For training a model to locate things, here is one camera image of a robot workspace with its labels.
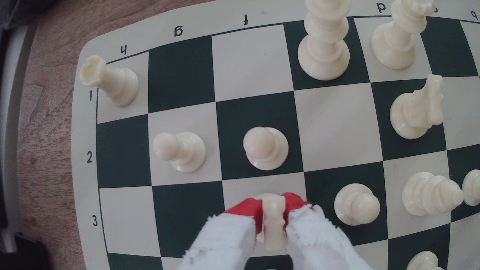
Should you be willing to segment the white padded red-tipped gripper finger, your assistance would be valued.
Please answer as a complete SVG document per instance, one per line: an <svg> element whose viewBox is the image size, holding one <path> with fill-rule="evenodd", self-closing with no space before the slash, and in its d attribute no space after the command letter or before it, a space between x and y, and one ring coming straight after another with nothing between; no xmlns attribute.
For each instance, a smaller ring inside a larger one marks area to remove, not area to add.
<svg viewBox="0 0 480 270"><path fill-rule="evenodd" d="M262 229L262 201L249 197L208 218L179 270L243 270Z"/></svg>
<svg viewBox="0 0 480 270"><path fill-rule="evenodd" d="M325 217L319 205L291 192L285 197L286 238L295 270L370 270L349 238Z"/></svg>

